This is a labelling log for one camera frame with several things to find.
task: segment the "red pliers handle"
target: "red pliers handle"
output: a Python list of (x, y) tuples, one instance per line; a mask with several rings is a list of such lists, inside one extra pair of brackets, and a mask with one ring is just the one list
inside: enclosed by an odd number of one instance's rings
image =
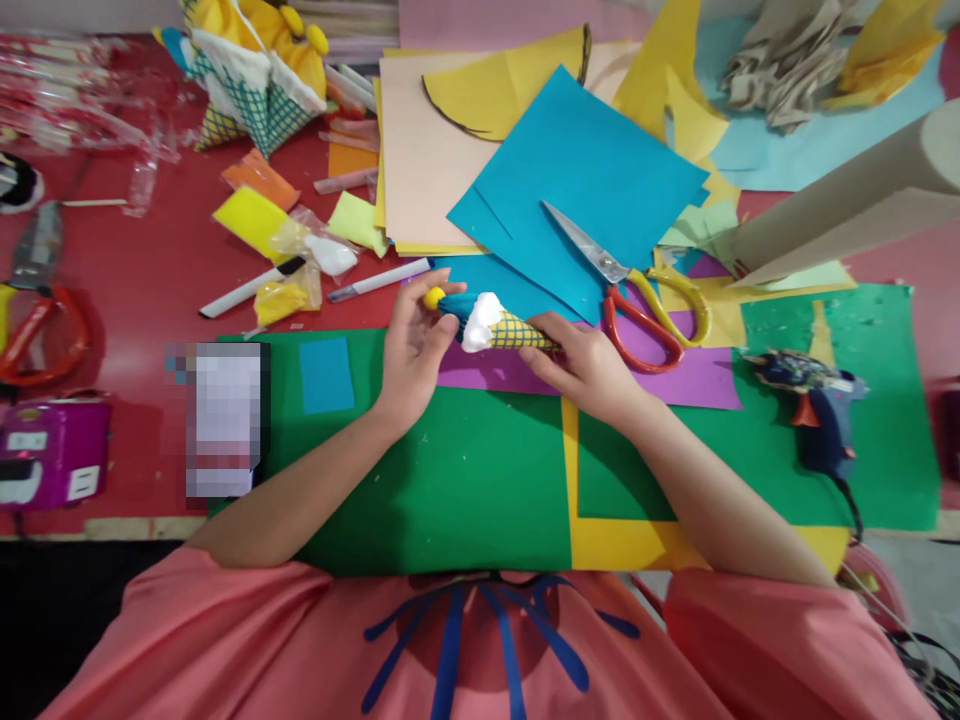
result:
[[(90, 328), (77, 307), (73, 294), (64, 287), (44, 288), (26, 321), (17, 328), (0, 357), (0, 383), (14, 387), (36, 387), (56, 382), (80, 364), (90, 350)], [(56, 367), (38, 372), (22, 373), (23, 356), (33, 344), (44, 324), (55, 311), (64, 313), (75, 329), (73, 341)]]

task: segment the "blue square paper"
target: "blue square paper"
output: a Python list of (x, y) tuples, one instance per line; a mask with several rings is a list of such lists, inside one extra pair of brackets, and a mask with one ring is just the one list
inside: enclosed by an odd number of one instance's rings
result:
[(350, 410), (355, 405), (347, 339), (300, 345), (305, 415)]
[(447, 216), (587, 322), (604, 281), (552, 222), (546, 200), (621, 264), (650, 252), (707, 173), (595, 98), (559, 68)]

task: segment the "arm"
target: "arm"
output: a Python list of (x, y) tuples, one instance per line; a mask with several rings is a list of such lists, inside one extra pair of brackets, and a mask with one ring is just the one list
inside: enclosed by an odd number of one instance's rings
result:
[(426, 410), (440, 359), (456, 335), (452, 315), (434, 324), (420, 298), (449, 269), (427, 273), (400, 291), (384, 343), (383, 389), (373, 408), (201, 527), (188, 547), (206, 550), (221, 567), (271, 567), (287, 562), (313, 537), (383, 454)]
[(544, 381), (637, 448), (683, 531), (715, 570), (836, 587), (803, 539), (659, 399), (644, 391), (599, 330), (559, 315), (531, 319), (563, 346), (567, 367), (534, 348), (520, 353)]

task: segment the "white cotton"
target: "white cotton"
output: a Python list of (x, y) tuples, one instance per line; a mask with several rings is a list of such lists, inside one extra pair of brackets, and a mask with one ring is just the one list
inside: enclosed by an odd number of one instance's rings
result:
[(331, 277), (343, 275), (357, 264), (357, 255), (343, 243), (330, 238), (307, 235), (303, 244), (313, 253), (320, 269)]
[(500, 322), (502, 311), (503, 305), (495, 294), (480, 293), (477, 296), (473, 312), (467, 320), (467, 327), (463, 330), (463, 341), (460, 347), (464, 352), (480, 352), (492, 347), (490, 341), (493, 339), (493, 331), (490, 327)]

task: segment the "green mat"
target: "green mat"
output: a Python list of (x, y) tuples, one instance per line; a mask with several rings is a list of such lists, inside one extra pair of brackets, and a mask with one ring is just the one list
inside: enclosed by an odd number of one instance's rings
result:
[[(851, 487), (866, 527), (928, 531), (936, 522), (940, 472), (917, 366), (910, 288), (859, 289), (744, 305), (749, 350), (806, 352), (814, 300), (824, 302), (837, 364), (864, 378), (853, 404), (857, 466)], [(848, 526), (849, 511), (826, 477), (800, 468), (796, 396), (761, 385), (734, 353), (742, 412), (674, 408), (677, 415), (795, 525)], [(663, 493), (633, 447), (580, 415), (581, 517), (673, 520)]]
[[(384, 333), (262, 338), (273, 346), (267, 477), (370, 408), (380, 391)], [(299, 345), (337, 337), (347, 339), (356, 407), (305, 415)], [(420, 422), (297, 559), (337, 576), (568, 570), (559, 399), (438, 388)]]

